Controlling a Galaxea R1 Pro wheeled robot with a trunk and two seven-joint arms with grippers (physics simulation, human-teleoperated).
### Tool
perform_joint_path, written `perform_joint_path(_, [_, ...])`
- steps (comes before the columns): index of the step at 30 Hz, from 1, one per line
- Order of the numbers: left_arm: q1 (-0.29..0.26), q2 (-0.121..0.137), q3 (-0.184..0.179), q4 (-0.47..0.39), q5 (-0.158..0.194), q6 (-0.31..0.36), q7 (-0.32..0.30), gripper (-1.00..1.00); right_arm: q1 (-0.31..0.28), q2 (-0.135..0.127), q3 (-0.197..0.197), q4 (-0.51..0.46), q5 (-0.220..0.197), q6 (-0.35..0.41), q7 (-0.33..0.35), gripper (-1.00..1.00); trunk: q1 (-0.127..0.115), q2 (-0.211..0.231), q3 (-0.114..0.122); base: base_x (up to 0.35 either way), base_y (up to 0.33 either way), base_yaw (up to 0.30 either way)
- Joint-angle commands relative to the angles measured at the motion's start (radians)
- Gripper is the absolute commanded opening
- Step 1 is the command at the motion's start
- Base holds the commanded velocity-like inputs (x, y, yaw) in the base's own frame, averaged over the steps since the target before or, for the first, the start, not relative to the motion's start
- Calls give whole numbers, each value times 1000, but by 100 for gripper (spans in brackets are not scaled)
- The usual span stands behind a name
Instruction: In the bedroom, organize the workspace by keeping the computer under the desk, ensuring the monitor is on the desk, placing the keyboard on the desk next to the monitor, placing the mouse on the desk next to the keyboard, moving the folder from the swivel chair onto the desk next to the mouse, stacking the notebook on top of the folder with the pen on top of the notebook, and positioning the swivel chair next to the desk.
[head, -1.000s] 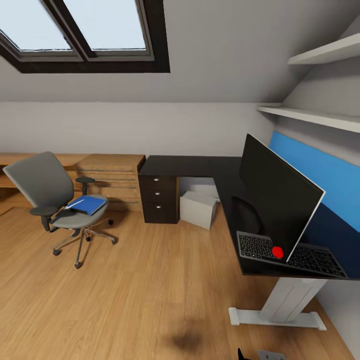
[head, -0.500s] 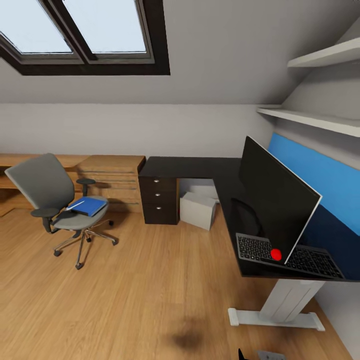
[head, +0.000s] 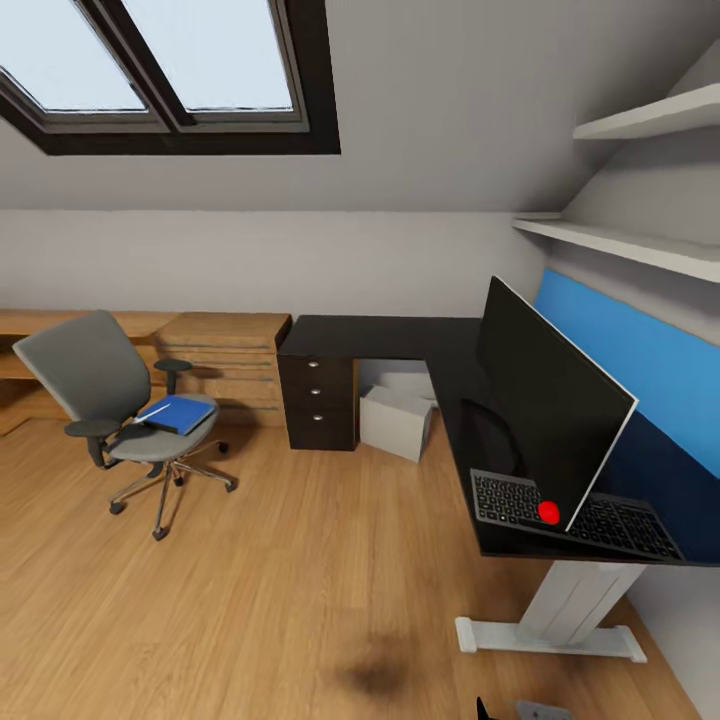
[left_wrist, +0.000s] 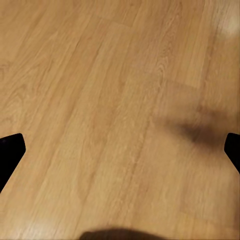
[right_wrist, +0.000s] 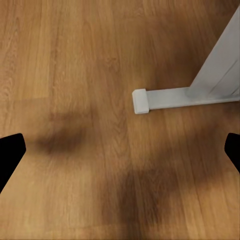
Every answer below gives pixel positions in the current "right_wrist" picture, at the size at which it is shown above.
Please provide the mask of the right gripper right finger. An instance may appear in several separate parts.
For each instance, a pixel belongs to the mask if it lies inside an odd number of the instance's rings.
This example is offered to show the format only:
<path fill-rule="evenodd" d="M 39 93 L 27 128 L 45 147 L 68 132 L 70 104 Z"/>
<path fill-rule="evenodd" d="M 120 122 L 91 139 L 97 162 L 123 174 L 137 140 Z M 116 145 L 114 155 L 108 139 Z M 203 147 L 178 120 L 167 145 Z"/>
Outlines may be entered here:
<path fill-rule="evenodd" d="M 235 133 L 228 133 L 224 151 L 240 173 L 240 135 Z"/>

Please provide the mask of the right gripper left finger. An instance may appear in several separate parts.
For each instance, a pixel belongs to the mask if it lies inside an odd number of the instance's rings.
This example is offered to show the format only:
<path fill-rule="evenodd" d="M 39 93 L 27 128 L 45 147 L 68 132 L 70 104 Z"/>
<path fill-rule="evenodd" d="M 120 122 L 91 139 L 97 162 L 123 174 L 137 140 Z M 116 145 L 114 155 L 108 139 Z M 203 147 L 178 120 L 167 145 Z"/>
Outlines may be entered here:
<path fill-rule="evenodd" d="M 0 193 L 26 152 L 21 133 L 0 138 Z"/>

